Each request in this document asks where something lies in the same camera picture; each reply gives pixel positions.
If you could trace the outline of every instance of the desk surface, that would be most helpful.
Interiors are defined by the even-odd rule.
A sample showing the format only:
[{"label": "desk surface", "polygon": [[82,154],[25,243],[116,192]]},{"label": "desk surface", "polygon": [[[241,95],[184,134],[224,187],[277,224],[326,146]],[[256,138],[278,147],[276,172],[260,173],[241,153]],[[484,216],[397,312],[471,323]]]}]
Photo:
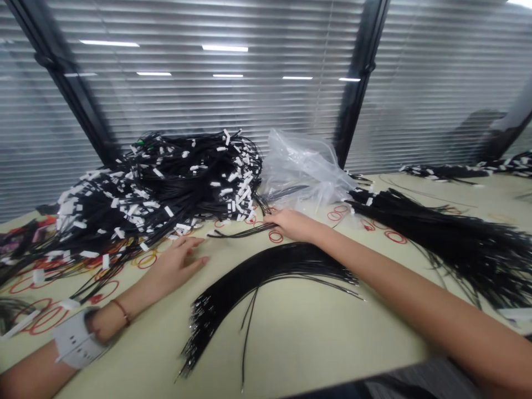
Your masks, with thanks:
[{"label": "desk surface", "polygon": [[[426,206],[450,204],[457,212],[489,221],[505,222],[532,233],[532,205],[515,199],[532,191],[532,181],[513,176],[473,179],[485,187],[437,183],[407,175],[375,175],[376,190],[394,187]],[[432,270],[425,257],[399,234],[369,220],[353,222],[340,204],[325,209],[318,219],[358,242],[400,262],[438,285],[467,300],[460,287],[442,272]],[[20,226],[36,212],[0,226],[2,232]],[[235,232],[249,225],[233,222],[222,227]],[[213,223],[194,231],[204,237]],[[140,256],[91,299],[105,305],[155,261],[169,242]],[[438,355],[407,324],[380,302],[363,283],[357,291],[366,299],[304,280],[282,280],[260,289],[250,327],[241,395],[241,361],[244,344],[239,328],[248,301],[239,304],[224,320],[188,379],[175,382],[183,364],[179,354],[188,339],[190,305],[210,284],[252,254],[277,245],[267,233],[243,239],[209,239],[199,255],[210,262],[185,286],[143,313],[125,330],[112,349],[74,377],[57,396],[93,399],[280,397],[379,374]],[[59,308],[61,301],[98,270],[39,286],[31,273],[15,278],[0,293],[14,295],[43,308],[32,326],[0,342],[0,371],[51,339],[51,328],[74,314]],[[484,311],[510,326],[483,301]],[[510,326],[520,334],[532,333],[532,323]]]}]

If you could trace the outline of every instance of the hand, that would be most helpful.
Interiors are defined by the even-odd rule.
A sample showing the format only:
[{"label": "hand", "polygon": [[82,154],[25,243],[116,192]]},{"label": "hand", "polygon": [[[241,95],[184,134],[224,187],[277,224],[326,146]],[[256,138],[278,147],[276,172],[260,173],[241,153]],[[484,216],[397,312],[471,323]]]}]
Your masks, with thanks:
[{"label": "hand", "polygon": [[179,237],[137,283],[118,297],[132,318],[181,287],[207,263],[208,257],[186,262],[193,248],[203,241],[203,238]]},{"label": "hand", "polygon": [[271,215],[264,216],[265,223],[275,223],[276,231],[295,241],[312,242],[318,230],[324,224],[309,218],[293,209],[283,209]]}]

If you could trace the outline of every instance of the wrist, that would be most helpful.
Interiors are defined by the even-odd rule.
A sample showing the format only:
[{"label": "wrist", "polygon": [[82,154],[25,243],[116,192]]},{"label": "wrist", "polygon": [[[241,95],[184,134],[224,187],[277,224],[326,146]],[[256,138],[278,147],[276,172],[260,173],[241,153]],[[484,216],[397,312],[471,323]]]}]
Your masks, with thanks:
[{"label": "wrist", "polygon": [[153,295],[143,288],[140,282],[129,287],[117,296],[116,300],[124,307],[131,321],[158,301],[158,299],[153,298]]}]

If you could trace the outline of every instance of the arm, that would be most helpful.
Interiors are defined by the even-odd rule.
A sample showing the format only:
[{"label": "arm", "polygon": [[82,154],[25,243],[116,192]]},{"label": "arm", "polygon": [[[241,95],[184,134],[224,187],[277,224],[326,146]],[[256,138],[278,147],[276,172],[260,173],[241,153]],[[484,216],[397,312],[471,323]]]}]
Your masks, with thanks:
[{"label": "arm", "polygon": [[532,344],[417,273],[286,209],[266,216],[283,235],[315,244],[357,274],[395,312],[442,346],[490,393],[532,397]]},{"label": "arm", "polygon": [[[116,298],[131,320],[182,286],[207,263],[207,258],[200,258],[185,265],[187,255],[201,242],[203,239],[195,237],[179,238],[137,283]],[[107,343],[126,324],[122,310],[114,303],[98,310],[86,323],[89,331],[96,333],[102,344]],[[57,356],[55,342],[51,341],[2,373],[0,397],[52,398],[77,372],[63,362],[56,364]]]}]

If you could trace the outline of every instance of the clear plastic bag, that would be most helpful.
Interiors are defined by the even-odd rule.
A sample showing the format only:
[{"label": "clear plastic bag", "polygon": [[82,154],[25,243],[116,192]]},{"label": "clear plastic bag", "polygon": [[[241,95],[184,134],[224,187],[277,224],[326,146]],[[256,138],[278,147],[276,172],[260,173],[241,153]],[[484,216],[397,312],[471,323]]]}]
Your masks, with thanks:
[{"label": "clear plastic bag", "polygon": [[272,129],[268,145],[260,191],[270,206],[315,216],[319,209],[348,198],[347,192],[357,187],[338,167],[333,147],[323,140]]}]

